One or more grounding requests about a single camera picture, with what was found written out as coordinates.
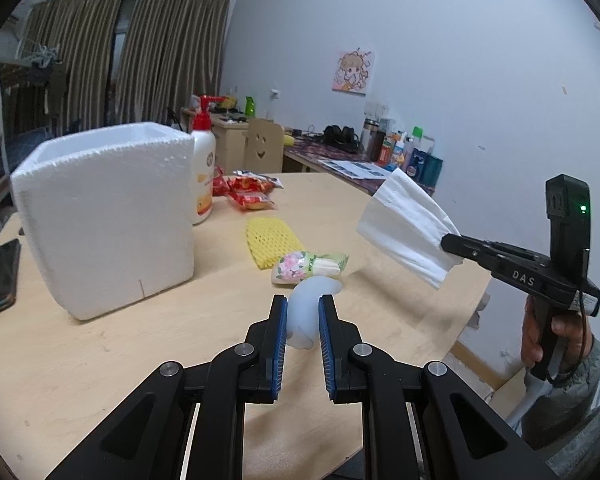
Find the wooden desk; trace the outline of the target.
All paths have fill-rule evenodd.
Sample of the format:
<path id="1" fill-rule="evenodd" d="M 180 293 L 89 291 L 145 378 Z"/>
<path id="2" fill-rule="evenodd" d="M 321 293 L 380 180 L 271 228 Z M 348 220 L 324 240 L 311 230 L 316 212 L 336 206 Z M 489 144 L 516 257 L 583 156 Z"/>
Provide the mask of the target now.
<path id="1" fill-rule="evenodd" d="M 311 139 L 297 138 L 284 148 L 283 172 L 326 172 L 373 195 L 390 171 L 369 162 L 362 154 L 350 154 Z"/>

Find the orange snack packet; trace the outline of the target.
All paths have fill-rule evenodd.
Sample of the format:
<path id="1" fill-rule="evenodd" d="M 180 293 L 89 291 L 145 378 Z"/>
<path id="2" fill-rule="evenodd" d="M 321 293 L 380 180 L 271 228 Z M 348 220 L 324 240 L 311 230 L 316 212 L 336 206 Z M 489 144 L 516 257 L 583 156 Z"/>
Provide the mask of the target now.
<path id="1" fill-rule="evenodd" d="M 268 194 L 261 191 L 248 191 L 241 188 L 231 188 L 227 197 L 241 210 L 267 210 L 274 209 L 275 203 Z"/>

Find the green bottle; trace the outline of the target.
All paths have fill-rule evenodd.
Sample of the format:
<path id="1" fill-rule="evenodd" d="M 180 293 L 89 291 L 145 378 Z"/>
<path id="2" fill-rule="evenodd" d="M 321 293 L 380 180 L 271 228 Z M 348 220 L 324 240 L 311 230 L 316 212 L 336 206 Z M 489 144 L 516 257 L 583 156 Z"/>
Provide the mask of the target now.
<path id="1" fill-rule="evenodd" d="M 252 96 L 246 96 L 244 114 L 246 117 L 256 116 L 256 103 Z"/>

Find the brown curtains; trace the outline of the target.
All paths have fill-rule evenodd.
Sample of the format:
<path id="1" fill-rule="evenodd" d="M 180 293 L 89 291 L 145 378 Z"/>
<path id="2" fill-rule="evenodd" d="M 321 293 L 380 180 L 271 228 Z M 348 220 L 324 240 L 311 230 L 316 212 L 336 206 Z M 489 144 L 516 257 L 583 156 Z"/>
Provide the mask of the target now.
<path id="1" fill-rule="evenodd" d="M 165 122 L 220 91 L 230 0 L 43 0 L 24 36 L 56 50 L 65 74 L 59 129 Z"/>

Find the wooden drawer cabinet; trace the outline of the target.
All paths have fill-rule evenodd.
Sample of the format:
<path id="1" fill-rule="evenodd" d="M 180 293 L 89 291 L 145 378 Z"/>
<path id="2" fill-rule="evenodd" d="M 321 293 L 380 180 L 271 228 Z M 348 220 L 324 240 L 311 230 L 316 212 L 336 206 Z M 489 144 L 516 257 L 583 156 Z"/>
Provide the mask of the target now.
<path id="1" fill-rule="evenodd" d="M 194 176 L 198 177 L 207 172 L 208 154 L 204 150 L 205 136 L 215 137 L 215 165 L 226 174 L 234 170 L 244 169 L 244 151 L 247 139 L 248 124 L 246 122 L 230 122 L 219 114 L 211 115 L 211 130 L 209 133 L 194 133 L 195 156 Z"/>

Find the white styrofoam box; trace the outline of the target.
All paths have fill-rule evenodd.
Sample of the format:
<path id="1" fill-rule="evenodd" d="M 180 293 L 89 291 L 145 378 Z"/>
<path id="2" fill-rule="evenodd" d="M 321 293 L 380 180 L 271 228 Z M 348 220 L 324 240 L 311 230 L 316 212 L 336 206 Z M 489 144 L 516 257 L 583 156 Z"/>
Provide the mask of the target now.
<path id="1" fill-rule="evenodd" d="M 193 277 L 194 151 L 189 134 L 136 122 L 45 141 L 12 173 L 32 257 L 74 318 Z"/>

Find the white lotion pump bottle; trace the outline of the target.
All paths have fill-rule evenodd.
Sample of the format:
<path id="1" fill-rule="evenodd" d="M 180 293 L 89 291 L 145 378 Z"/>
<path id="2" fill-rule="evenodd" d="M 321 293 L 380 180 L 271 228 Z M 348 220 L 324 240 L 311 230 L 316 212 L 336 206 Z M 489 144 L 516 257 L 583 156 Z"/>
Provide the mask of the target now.
<path id="1" fill-rule="evenodd" d="M 223 101 L 224 96 L 201 96 L 190 126 L 190 134 L 195 139 L 192 177 L 194 226 L 204 222 L 211 214 L 216 140 L 209 106 Z"/>

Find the toiletry bottles group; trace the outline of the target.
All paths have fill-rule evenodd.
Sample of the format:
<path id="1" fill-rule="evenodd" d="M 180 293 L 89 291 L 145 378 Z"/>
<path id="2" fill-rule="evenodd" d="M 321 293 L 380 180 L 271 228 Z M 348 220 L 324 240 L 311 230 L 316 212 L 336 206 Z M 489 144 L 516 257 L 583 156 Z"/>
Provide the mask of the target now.
<path id="1" fill-rule="evenodd" d="M 366 117 L 360 135 L 361 154 L 390 172 L 400 169 L 429 193 L 440 178 L 443 160 L 434 154 L 436 140 L 424 129 L 398 130 L 389 118 Z"/>

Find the black smartphone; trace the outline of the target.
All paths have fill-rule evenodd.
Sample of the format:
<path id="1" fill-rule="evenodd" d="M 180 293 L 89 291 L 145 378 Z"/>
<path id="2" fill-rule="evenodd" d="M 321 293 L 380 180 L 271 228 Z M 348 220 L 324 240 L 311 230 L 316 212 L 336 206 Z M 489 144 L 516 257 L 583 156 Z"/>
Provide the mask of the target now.
<path id="1" fill-rule="evenodd" d="M 20 250 L 18 238 L 0 245 L 0 313 L 16 303 Z"/>

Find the white foam sheet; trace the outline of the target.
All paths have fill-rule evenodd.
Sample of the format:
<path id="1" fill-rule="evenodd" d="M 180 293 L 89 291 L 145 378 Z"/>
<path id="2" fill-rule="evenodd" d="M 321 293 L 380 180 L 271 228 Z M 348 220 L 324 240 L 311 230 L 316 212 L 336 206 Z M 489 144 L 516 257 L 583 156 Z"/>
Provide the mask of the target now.
<path id="1" fill-rule="evenodd" d="M 324 295 L 337 295 L 342 284 L 327 276 L 311 276 L 299 283 L 288 298 L 287 344 L 311 350 L 318 339 L 318 302 Z"/>

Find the black headphones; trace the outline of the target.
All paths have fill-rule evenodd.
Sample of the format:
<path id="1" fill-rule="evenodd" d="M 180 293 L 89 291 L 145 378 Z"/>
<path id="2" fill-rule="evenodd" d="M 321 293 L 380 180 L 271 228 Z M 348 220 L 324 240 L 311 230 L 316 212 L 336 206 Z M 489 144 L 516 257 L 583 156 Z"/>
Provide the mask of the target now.
<path id="1" fill-rule="evenodd" d="M 360 139 L 353 128 L 338 125 L 329 125 L 324 129 L 322 142 L 350 154 L 358 154 L 361 147 Z"/>

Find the yellow foam fruit net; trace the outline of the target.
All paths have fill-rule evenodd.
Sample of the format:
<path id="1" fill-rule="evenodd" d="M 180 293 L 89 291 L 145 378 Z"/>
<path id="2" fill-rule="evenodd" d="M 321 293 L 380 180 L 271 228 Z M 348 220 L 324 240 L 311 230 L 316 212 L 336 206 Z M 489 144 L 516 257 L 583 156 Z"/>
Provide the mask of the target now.
<path id="1" fill-rule="evenodd" d="M 246 240 L 259 270 L 271 269 L 283 256 L 304 249 L 288 224 L 272 217 L 250 219 L 246 225 Z"/>

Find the printed paper sheet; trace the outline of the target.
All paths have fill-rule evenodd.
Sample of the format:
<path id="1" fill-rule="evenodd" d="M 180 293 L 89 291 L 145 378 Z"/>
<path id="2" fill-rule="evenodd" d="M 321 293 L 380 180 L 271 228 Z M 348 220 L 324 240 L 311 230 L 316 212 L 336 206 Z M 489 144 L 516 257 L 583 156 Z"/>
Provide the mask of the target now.
<path id="1" fill-rule="evenodd" d="M 373 162 L 358 162 L 357 160 L 320 159 L 324 168 L 335 171 L 352 180 L 386 180 L 391 172 Z"/>

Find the anime wall picture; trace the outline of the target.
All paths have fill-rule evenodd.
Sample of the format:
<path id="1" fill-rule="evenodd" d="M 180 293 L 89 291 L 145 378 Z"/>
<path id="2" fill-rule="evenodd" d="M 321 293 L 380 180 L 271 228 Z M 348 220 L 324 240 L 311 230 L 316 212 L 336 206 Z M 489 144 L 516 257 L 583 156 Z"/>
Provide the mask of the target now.
<path id="1" fill-rule="evenodd" d="M 355 49 L 341 52 L 332 78 L 332 90 L 365 96 L 374 61 L 373 51 Z"/>

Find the wooden smiley chair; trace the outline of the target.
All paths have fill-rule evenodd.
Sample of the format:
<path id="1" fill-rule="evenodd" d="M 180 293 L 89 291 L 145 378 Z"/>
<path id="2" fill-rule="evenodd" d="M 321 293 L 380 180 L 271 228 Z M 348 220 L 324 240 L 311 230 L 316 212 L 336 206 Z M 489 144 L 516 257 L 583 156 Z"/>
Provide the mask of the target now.
<path id="1" fill-rule="evenodd" d="M 278 174 L 283 168 L 284 128 L 265 119 L 251 118 L 248 122 L 244 151 L 245 170 L 257 174 Z"/>

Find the white tissue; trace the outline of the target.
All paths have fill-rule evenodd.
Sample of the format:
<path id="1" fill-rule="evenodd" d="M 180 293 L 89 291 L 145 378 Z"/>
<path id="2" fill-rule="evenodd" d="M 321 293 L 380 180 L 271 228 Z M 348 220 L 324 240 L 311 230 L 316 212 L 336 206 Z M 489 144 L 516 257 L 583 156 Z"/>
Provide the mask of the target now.
<path id="1" fill-rule="evenodd" d="M 393 170 L 366 205 L 358 234 L 435 289 L 463 259 L 441 247 L 457 235 L 445 211 L 407 174 Z"/>

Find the floral tissue pack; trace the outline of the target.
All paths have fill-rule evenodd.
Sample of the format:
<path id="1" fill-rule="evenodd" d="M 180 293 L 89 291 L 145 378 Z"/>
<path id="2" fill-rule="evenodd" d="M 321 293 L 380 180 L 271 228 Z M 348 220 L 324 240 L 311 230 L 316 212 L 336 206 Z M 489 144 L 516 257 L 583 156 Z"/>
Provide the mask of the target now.
<path id="1" fill-rule="evenodd" d="M 349 256 L 342 252 L 290 252 L 279 258 L 272 267 L 271 281 L 274 285 L 297 285 L 312 276 L 336 278 L 346 268 L 348 261 Z"/>

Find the red snack packet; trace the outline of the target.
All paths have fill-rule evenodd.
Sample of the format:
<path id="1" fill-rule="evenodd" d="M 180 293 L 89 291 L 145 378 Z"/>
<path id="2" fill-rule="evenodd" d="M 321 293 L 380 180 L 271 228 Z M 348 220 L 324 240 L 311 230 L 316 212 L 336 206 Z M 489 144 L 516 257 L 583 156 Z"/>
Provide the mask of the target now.
<path id="1" fill-rule="evenodd" d="M 224 196 L 228 192 L 230 192 L 230 187 L 227 184 L 227 180 L 224 174 L 224 171 L 216 166 L 214 168 L 213 178 L 212 178 L 212 195 L 213 196 Z"/>

